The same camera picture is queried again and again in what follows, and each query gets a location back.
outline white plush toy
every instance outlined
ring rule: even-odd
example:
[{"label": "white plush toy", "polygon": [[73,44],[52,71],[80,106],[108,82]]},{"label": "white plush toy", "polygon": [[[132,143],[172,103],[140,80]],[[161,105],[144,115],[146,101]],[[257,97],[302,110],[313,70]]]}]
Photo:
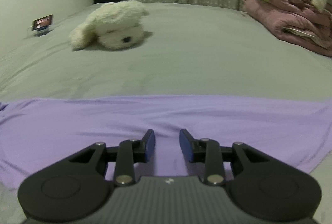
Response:
[{"label": "white plush toy", "polygon": [[73,50],[80,50],[98,38],[107,49],[128,48],[143,40],[140,19],[145,15],[148,12],[144,4],[136,0],[104,3],[70,33],[70,44]]}]

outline bed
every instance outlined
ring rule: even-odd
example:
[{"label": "bed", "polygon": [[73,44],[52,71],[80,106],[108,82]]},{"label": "bed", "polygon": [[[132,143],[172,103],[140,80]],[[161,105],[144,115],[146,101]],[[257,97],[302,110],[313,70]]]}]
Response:
[{"label": "bed", "polygon": [[[26,39],[1,58],[0,100],[232,95],[320,102],[332,97],[331,58],[280,41],[246,13],[229,9],[147,3],[141,44],[111,52],[94,43],[72,52],[70,31],[99,6],[57,21],[49,34]],[[311,175],[323,190],[315,218],[332,223],[332,154]],[[8,223],[22,220],[15,195],[15,189],[0,188],[0,211]]]}]

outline plush toy's leg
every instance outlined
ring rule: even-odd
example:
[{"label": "plush toy's leg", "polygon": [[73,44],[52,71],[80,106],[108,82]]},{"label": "plush toy's leg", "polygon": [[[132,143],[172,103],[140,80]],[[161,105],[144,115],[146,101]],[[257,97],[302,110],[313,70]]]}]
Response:
[{"label": "plush toy's leg", "polygon": [[73,50],[80,50],[86,48],[95,37],[94,25],[84,22],[70,33],[69,40]]}]

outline white logo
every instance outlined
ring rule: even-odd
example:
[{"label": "white logo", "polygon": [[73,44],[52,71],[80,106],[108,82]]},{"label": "white logo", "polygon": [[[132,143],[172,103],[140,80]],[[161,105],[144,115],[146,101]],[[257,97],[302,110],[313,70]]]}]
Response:
[{"label": "white logo", "polygon": [[173,178],[168,178],[165,180],[166,184],[173,184],[174,183],[174,179]]}]

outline pile of blankets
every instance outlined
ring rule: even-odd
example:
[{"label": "pile of blankets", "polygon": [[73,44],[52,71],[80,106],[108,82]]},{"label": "pile of blankets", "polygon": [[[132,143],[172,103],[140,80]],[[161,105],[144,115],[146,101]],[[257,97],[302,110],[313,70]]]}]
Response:
[{"label": "pile of blankets", "polygon": [[332,57],[332,0],[244,0],[243,8],[278,39]]}]

